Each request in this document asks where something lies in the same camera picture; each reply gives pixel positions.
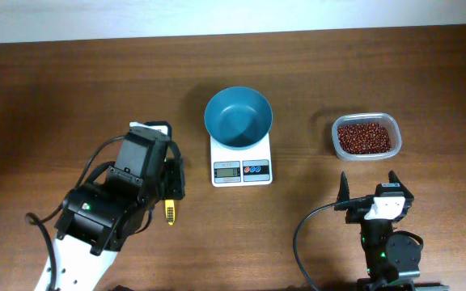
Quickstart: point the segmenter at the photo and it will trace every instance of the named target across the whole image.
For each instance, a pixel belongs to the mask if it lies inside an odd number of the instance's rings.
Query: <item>tabletop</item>
[[[203,114],[229,86],[254,88],[273,108],[270,185],[210,182]],[[359,112],[396,119],[397,156],[337,158],[332,124]],[[173,226],[158,204],[96,290],[304,286],[292,251],[298,223],[335,201],[342,171],[351,195],[364,196],[390,170],[415,195],[396,227],[425,241],[417,282],[466,289],[466,25],[0,44],[0,290],[33,289],[47,258],[24,214],[54,210],[96,147],[132,120],[172,125],[186,197]],[[320,213],[299,235],[319,286],[367,277],[360,227],[344,216]]]

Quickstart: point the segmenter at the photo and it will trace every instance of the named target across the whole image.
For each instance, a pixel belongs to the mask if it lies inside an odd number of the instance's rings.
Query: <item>white wall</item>
[[[466,23],[466,0],[0,0],[0,43]]]

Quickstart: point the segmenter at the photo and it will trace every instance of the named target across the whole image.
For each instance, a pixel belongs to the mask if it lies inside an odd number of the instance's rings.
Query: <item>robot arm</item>
[[[148,226],[158,201],[184,198],[184,164],[171,135],[167,122],[133,122],[115,162],[96,167],[79,185],[84,170],[62,202],[53,242],[55,266],[50,253],[36,291],[93,290],[125,240],[137,233],[145,212]],[[166,158],[168,149],[174,158]],[[105,182],[96,183],[105,171]]]

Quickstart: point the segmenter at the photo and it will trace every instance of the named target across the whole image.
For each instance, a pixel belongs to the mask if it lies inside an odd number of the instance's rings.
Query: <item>wooden surface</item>
[[[237,85],[273,107],[269,186],[210,182],[203,112]],[[337,159],[331,125],[357,112],[396,118],[395,158]],[[172,124],[187,196],[174,226],[158,205],[97,290],[302,286],[291,246],[299,221],[335,201],[342,171],[362,196],[390,170],[415,195],[396,226],[426,242],[418,281],[466,290],[466,26],[0,44],[0,290],[32,289],[47,257],[24,214],[51,212],[95,148],[131,120]],[[299,250],[318,285],[366,277],[358,233],[332,210],[307,223]]]

